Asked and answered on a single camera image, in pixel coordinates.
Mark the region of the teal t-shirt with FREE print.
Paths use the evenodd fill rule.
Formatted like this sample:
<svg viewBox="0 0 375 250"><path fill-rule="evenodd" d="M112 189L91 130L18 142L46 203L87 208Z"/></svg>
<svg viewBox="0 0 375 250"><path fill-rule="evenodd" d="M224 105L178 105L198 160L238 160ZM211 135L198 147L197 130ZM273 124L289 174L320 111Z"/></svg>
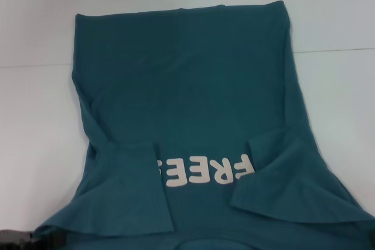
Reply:
<svg viewBox="0 0 375 250"><path fill-rule="evenodd" d="M89 139L60 250L375 250L322 159L283 2L77 15Z"/></svg>

